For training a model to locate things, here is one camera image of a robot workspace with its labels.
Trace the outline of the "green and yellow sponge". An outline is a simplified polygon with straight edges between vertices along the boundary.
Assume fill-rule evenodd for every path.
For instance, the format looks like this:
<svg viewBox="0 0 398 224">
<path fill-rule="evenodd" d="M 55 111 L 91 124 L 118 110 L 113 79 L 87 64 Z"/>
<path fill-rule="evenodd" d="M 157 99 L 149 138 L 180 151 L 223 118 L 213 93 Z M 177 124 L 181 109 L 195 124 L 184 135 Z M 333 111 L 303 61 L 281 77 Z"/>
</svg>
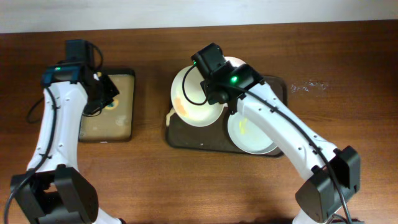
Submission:
<svg viewBox="0 0 398 224">
<path fill-rule="evenodd" d="M 106 110 L 114 110 L 114 109 L 116 109 L 118 107 L 118 105 L 119 105 L 119 100 L 115 99 L 110 104 L 105 106 L 104 108 Z"/>
</svg>

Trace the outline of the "cream white plate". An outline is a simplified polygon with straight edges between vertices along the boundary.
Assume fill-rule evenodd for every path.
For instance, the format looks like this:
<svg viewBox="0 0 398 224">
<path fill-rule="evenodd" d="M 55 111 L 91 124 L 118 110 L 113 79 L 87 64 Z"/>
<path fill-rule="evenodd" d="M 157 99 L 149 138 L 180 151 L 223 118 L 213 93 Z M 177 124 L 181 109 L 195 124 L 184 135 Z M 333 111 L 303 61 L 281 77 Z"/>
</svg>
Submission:
<svg viewBox="0 0 398 224">
<path fill-rule="evenodd" d="M 195 105 L 195 103 L 203 103 L 206 100 L 200 85 L 204 78 L 195 67 L 189 71 L 185 82 L 183 82 L 183 78 L 190 68 L 191 66 L 187 66 L 179 71 L 172 82 L 170 91 L 172 107 L 179 118 L 190 126 L 209 126 L 221 116 L 224 106 L 217 103 L 210 105 L 208 102 L 204 105 Z"/>
</svg>

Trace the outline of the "pink plate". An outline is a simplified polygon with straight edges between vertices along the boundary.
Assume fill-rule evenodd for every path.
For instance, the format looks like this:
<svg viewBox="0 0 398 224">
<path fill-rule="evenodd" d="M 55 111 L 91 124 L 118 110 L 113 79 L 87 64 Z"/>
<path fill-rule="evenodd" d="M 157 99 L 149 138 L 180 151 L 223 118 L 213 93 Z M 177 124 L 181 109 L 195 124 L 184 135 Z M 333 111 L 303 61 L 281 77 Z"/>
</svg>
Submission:
<svg viewBox="0 0 398 224">
<path fill-rule="evenodd" d="M 239 67 L 241 65 L 246 64 L 245 61 L 241 60 L 240 58 L 236 57 L 225 57 L 226 61 L 229 61 L 233 67 Z"/>
</svg>

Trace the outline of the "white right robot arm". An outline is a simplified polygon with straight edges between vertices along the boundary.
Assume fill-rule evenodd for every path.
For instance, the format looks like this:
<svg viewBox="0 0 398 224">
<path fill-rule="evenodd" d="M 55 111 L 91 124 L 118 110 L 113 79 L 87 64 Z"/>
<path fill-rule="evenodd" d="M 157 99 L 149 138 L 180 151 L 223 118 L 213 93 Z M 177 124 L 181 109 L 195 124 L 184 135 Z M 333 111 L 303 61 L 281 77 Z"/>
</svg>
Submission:
<svg viewBox="0 0 398 224">
<path fill-rule="evenodd" d="M 322 138 L 281 102 L 252 66 L 227 61 L 211 43 L 193 54 L 193 66 L 204 80 L 205 101 L 226 103 L 256 124 L 290 160 L 303 185 L 295 193 L 300 206 L 293 223 L 359 223 L 351 218 L 348 201 L 360 190 L 361 159 L 351 146 L 344 149 Z"/>
</svg>

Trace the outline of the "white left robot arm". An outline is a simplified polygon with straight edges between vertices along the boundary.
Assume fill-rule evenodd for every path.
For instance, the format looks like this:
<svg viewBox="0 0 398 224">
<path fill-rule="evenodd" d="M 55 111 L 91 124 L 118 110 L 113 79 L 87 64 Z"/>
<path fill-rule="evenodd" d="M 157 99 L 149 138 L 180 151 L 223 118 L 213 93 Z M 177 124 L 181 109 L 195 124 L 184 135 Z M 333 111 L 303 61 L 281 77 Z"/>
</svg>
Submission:
<svg viewBox="0 0 398 224">
<path fill-rule="evenodd" d="M 82 117 L 102 112 L 119 94 L 108 75 L 100 73 L 102 66 L 95 64 L 99 51 L 87 40 L 68 40 L 66 58 L 42 75 L 39 138 L 26 172 L 12 176 L 4 223 L 13 200 L 30 223 L 124 223 L 100 209 L 96 189 L 78 170 Z"/>
</svg>

